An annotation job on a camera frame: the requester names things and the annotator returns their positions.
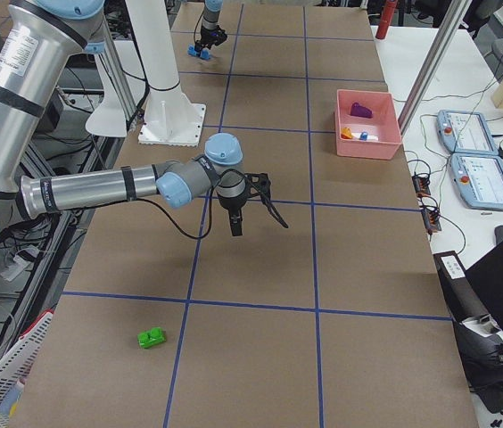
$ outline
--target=green block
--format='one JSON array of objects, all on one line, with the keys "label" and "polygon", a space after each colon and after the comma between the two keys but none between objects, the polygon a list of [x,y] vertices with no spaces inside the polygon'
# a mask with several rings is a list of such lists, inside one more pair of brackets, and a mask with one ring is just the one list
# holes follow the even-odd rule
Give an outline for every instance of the green block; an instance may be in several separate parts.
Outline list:
[{"label": "green block", "polygon": [[145,349],[166,341],[166,336],[160,327],[154,327],[146,332],[141,332],[136,337],[140,347]]}]

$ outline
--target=white basket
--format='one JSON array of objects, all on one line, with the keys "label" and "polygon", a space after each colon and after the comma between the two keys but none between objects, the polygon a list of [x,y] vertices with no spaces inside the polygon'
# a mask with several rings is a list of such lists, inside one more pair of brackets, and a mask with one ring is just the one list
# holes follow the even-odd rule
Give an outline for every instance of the white basket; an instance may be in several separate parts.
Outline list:
[{"label": "white basket", "polygon": [[[0,403],[20,378],[28,377],[53,315],[52,311],[44,312],[0,359]],[[7,425],[8,416],[0,413],[0,428]]]}]

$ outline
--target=pink bin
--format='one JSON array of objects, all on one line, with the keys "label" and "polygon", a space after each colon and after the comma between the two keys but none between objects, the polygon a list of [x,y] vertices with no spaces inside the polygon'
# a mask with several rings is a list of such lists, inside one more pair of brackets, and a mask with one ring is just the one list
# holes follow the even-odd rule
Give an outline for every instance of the pink bin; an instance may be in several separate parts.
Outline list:
[{"label": "pink bin", "polygon": [[[367,107],[373,117],[360,118],[350,115],[353,103]],[[400,128],[392,103],[392,95],[386,92],[337,91],[337,108],[334,115],[337,134],[337,154],[353,158],[392,159],[402,145]],[[369,139],[341,138],[341,129],[349,128],[352,133],[367,132]]]}]

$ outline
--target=red fire extinguisher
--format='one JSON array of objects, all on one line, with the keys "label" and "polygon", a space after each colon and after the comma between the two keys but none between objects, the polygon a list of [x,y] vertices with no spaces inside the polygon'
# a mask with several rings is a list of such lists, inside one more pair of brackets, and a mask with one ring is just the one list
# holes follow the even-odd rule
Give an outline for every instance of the red fire extinguisher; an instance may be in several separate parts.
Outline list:
[{"label": "red fire extinguisher", "polygon": [[382,40],[386,37],[386,32],[391,25],[392,16],[394,15],[397,4],[398,0],[386,0],[383,15],[380,19],[380,24],[378,24],[378,30],[376,31],[376,38]]}]

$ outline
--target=white desk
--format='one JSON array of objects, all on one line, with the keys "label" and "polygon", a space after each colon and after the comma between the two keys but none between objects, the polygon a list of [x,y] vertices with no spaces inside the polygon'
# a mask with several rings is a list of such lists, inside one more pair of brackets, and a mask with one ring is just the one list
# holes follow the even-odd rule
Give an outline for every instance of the white desk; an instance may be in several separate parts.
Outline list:
[{"label": "white desk", "polygon": [[[376,40],[386,83],[396,100],[406,100],[408,97],[435,35],[435,29],[392,27],[385,40]],[[460,30],[454,36],[450,49],[446,52],[439,69],[436,71],[425,99],[437,95],[470,95],[482,91],[493,81],[493,74],[474,41],[465,30]],[[498,85],[494,84],[483,95],[478,94],[468,98],[439,98],[430,102],[422,102],[408,132],[404,135],[405,150],[416,152],[420,159],[430,164],[432,170],[440,169],[446,160],[425,149],[420,115],[437,114],[439,110],[451,109],[476,110],[483,113],[486,119],[498,118],[503,116],[503,110],[497,110],[491,102],[491,95],[497,87]],[[401,102],[395,103],[398,113],[403,105]],[[423,117],[423,122],[428,147],[448,156],[448,152],[438,139],[435,118]],[[503,134],[503,119],[490,121],[489,126],[492,134]],[[407,158],[409,160],[415,159],[416,156],[407,152]],[[415,165],[415,162],[409,164],[411,171],[414,170]],[[418,171],[422,172],[425,169],[418,165]],[[468,209],[462,202],[450,173],[446,172],[446,177],[441,184],[442,175],[443,173],[432,175],[430,187],[436,201],[440,200],[441,195],[441,214],[458,224],[466,234],[466,248],[460,254],[460,259],[466,268],[469,268],[494,247],[493,229],[497,225],[503,225],[503,212]],[[432,252],[459,251],[463,244],[461,233],[444,219],[441,220],[441,227],[442,231],[434,234],[431,240]],[[503,418],[501,415],[490,414],[477,396],[474,395],[473,400],[480,427],[489,426],[494,419]]]}]

